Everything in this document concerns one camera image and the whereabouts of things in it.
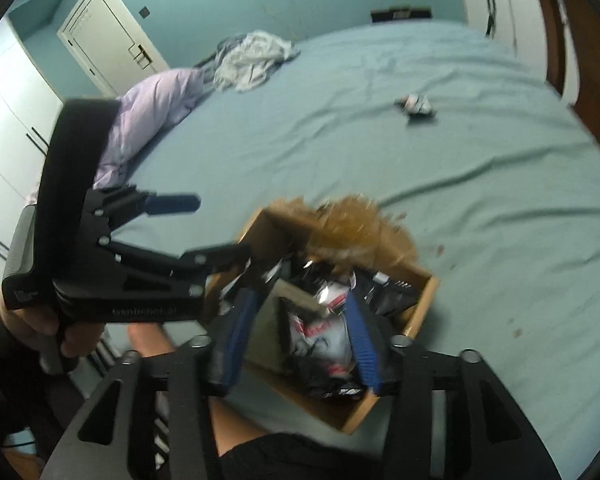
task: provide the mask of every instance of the door frame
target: door frame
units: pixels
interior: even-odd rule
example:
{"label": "door frame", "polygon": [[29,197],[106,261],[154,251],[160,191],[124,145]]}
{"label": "door frame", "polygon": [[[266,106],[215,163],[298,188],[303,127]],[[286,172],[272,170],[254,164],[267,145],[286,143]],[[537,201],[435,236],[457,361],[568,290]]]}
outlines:
{"label": "door frame", "polygon": [[[160,52],[158,52],[158,50],[154,47],[154,44],[151,42],[144,30],[142,30],[142,27],[140,27],[138,22],[136,22],[136,19],[133,17],[129,9],[126,8],[124,2],[122,0],[104,1],[107,3],[109,9],[111,9],[111,12],[113,12],[118,21],[131,34],[133,39],[137,43],[142,44],[142,47],[148,52],[149,56],[151,56],[156,72],[168,70],[169,65],[167,65],[165,60],[160,55]],[[69,29],[75,23],[75,20],[89,2],[90,0],[78,0],[75,3],[66,19],[62,23],[62,26],[58,30],[58,38],[60,38],[62,44],[64,44],[71,55],[74,56],[74,59],[77,61],[78,65],[80,65],[80,67],[84,70],[84,73],[89,77],[89,79],[91,79],[91,81],[97,86],[102,94],[107,97],[116,97],[116,93],[100,75],[98,70],[96,70],[96,67],[91,63],[91,61],[89,61],[89,59],[83,54],[81,49],[77,48],[69,41]]]}

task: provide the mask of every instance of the open cardboard box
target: open cardboard box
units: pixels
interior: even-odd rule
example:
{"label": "open cardboard box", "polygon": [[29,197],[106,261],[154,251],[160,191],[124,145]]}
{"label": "open cardboard box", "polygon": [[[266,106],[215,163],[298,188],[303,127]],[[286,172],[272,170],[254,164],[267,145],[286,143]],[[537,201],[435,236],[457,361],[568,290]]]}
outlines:
{"label": "open cardboard box", "polygon": [[[274,203],[259,210],[251,218],[239,240],[251,245],[256,260],[276,262],[292,248],[305,247],[311,233],[321,229],[323,225],[318,218],[292,214],[288,208],[276,207]],[[400,319],[395,321],[401,325],[399,330],[404,335],[415,338],[427,315],[439,280],[414,263],[397,258],[392,247],[391,243],[381,244],[375,254],[373,267],[396,280],[411,283],[422,291],[418,303],[403,312]],[[232,273],[218,274],[214,277],[207,288],[203,322],[209,322],[218,314],[220,291],[234,277],[235,274]],[[312,399],[304,395],[302,384],[293,377],[278,375],[248,362],[244,363],[244,367],[286,399],[346,434],[351,434],[358,428],[378,400],[371,392],[367,392],[362,400],[356,401]]]}

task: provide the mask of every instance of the white wardrobe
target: white wardrobe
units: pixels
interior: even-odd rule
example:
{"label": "white wardrobe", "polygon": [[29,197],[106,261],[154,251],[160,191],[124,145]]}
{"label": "white wardrobe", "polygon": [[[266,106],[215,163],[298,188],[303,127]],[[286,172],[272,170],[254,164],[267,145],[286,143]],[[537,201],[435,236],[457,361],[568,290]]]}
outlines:
{"label": "white wardrobe", "polygon": [[62,101],[0,21],[0,280],[26,196],[40,177]]}
{"label": "white wardrobe", "polygon": [[[493,40],[508,46],[516,57],[530,68],[533,74],[544,79],[546,77],[547,51],[540,1],[495,0],[495,3],[496,28]],[[489,15],[487,0],[464,0],[464,6],[469,27],[486,32]],[[563,8],[560,10],[564,25],[567,60],[562,100],[566,104],[574,104],[580,88],[578,61],[566,12]]]}

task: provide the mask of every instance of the screw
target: screw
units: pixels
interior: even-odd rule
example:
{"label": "screw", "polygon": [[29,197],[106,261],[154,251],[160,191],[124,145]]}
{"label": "screw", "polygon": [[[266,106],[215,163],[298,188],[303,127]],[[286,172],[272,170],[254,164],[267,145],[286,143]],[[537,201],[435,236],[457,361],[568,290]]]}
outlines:
{"label": "screw", "polygon": [[403,334],[397,334],[392,336],[391,344],[398,348],[407,348],[413,344],[413,339]]}
{"label": "screw", "polygon": [[482,356],[475,350],[463,350],[460,352],[460,358],[468,363],[479,363],[482,361]]}
{"label": "screw", "polygon": [[138,352],[130,350],[129,352],[126,352],[125,355],[122,357],[122,364],[132,365],[134,363],[137,363],[140,359],[140,354]]}
{"label": "screw", "polygon": [[211,344],[211,337],[207,334],[200,334],[189,341],[189,346],[192,348],[204,348]]}
{"label": "screw", "polygon": [[189,295],[192,298],[199,298],[200,296],[202,296],[202,293],[205,291],[204,288],[202,288],[199,285],[191,285],[189,287]]}

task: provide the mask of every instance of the bed sheet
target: bed sheet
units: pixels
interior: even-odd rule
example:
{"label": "bed sheet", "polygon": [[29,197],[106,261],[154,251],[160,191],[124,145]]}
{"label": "bed sheet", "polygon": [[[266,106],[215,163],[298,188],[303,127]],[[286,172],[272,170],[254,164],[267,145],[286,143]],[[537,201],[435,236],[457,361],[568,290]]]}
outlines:
{"label": "bed sheet", "polygon": [[[457,23],[372,25],[300,49],[261,88],[211,95],[133,174],[141,189],[199,193],[200,211],[117,238],[179,254],[300,195],[363,193],[405,213],[442,279],[419,341],[480,351],[576,478],[600,449],[599,147],[546,83]],[[408,123],[393,105],[408,93],[429,97],[435,121]],[[381,450],[387,402],[347,438],[247,374],[231,399],[272,430]]]}

